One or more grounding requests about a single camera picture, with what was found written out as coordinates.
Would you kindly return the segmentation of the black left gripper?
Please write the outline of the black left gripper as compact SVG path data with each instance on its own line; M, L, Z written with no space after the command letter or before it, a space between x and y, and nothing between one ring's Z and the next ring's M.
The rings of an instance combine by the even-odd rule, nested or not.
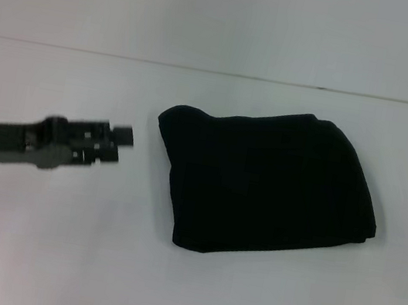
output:
M30 124L0 123L0 163L38 169L119 162L118 146L133 147L131 126L51 116Z

